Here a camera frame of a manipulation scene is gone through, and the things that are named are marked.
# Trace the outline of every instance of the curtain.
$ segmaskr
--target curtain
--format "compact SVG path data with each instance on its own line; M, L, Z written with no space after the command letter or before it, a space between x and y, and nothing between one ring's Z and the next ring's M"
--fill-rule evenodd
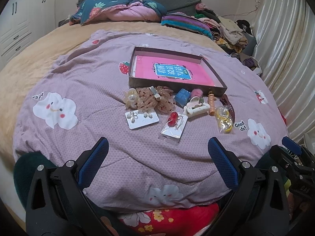
M315 129L314 13L305 0L261 0L253 33L262 79L298 141Z

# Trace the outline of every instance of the striped pillow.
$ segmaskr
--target striped pillow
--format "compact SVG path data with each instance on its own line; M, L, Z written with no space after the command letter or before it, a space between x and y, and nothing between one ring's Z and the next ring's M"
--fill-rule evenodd
M161 24L203 34L213 40L210 28L205 23L181 12L170 13L162 17Z

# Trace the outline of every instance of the white card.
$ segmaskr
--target white card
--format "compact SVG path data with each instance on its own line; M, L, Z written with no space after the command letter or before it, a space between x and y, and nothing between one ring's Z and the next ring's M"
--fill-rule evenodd
M181 119L178 120L178 123L181 123L179 128L176 129L177 127L169 127L166 123L165 126L163 127L162 131L161 131L161 134L166 135L166 136L171 136L174 138L178 138L178 139L181 138L181 135L182 135L183 130L185 128L188 117L187 117L187 115L184 115L184 114L180 114L180 113L177 113L177 114L178 114L178 116L180 116L180 115L183 116L182 123L181 123Z
M145 118L143 116L143 113L139 112L139 110L134 110L133 112L134 112L134 114L137 113L137 115L134 118L134 122L131 122L132 117L130 119L127 118L127 115L130 113L130 111L125 113L125 117L126 117L126 120L128 122L128 126L131 130L160 121L160 119L158 118L158 115L154 111L154 109L151 109L152 118L150 118L149 116L147 116Z

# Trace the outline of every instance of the open box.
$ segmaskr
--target open box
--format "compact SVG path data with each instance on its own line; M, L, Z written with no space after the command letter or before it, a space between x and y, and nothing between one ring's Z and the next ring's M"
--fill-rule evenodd
M202 56L169 50L135 47L129 67L130 88L169 87L175 93L181 89L209 90L223 96L227 86Z

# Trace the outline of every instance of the metal screw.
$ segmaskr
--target metal screw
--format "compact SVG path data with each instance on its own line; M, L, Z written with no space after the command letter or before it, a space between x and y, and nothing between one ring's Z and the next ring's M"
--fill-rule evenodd
M250 167L250 163L249 162L247 162L247 161L244 161L243 163L242 163L242 166L244 167L244 168L249 168Z
M272 167L271 167L271 170L272 170L273 172L278 172L278 168L277 168L276 166L272 166Z
M74 165L74 161L72 161L72 160L69 160L66 163L66 166L69 167L69 168L71 168L73 165Z
M44 169L44 165L39 165L38 167L37 167L37 170L38 171L42 171Z

